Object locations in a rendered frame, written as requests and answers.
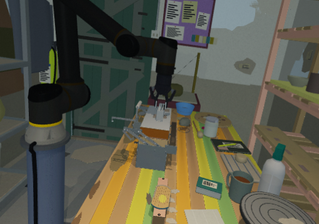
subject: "green bottle cap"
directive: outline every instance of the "green bottle cap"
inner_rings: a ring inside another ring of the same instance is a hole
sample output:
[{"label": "green bottle cap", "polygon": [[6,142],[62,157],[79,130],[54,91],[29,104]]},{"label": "green bottle cap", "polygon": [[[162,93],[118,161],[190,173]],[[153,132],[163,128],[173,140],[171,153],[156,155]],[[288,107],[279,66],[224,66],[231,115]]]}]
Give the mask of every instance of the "green bottle cap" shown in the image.
[{"label": "green bottle cap", "polygon": [[283,159],[283,153],[285,152],[285,148],[286,145],[278,143],[275,152],[273,152],[273,159],[281,161]]}]

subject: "wooden spoon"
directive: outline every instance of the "wooden spoon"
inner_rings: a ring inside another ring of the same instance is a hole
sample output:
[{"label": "wooden spoon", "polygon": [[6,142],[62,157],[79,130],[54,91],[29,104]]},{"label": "wooden spoon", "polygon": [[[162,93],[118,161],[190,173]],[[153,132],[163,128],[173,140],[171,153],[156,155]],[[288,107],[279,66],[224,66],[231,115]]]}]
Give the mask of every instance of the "wooden spoon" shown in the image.
[{"label": "wooden spoon", "polygon": [[196,131],[197,131],[197,137],[198,137],[198,138],[202,138],[202,137],[204,136],[204,134],[203,134],[203,132],[198,131],[198,129],[197,129],[196,125],[195,125],[194,120],[193,120],[193,124],[194,124],[194,126],[195,126]]}]

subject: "wooden door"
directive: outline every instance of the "wooden door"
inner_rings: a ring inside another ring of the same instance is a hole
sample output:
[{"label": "wooden door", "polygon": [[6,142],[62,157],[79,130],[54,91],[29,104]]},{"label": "wooden door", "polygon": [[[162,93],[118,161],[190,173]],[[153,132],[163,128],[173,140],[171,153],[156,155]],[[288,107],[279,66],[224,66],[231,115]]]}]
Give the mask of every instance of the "wooden door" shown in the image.
[{"label": "wooden door", "polygon": [[[156,28],[158,0],[90,0],[136,36],[151,36]],[[78,18],[81,76],[91,90],[83,108],[67,114],[73,135],[119,141],[139,100],[147,103],[152,58],[121,56],[115,46]]]}]

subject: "black cable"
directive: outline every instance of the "black cable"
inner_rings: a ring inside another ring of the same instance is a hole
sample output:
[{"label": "black cable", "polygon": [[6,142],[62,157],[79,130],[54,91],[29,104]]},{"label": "black cable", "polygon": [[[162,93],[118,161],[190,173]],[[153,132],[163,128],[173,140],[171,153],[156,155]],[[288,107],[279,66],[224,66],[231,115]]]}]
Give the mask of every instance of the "black cable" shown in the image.
[{"label": "black cable", "polygon": [[56,50],[51,47],[54,52],[54,76],[53,76],[53,84],[56,82]]},{"label": "black cable", "polygon": [[36,165],[36,152],[33,150],[36,142],[30,144],[29,151],[32,155],[32,173],[33,173],[33,223],[38,224],[38,173]]}]

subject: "bulletin board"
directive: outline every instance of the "bulletin board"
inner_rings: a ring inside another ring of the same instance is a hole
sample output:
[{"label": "bulletin board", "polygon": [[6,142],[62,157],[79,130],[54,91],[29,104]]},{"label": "bulletin board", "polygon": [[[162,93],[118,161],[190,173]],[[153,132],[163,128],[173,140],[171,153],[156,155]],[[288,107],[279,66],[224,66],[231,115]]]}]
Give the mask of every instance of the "bulletin board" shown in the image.
[{"label": "bulletin board", "polygon": [[216,0],[165,0],[161,36],[177,40],[179,45],[208,48]]}]

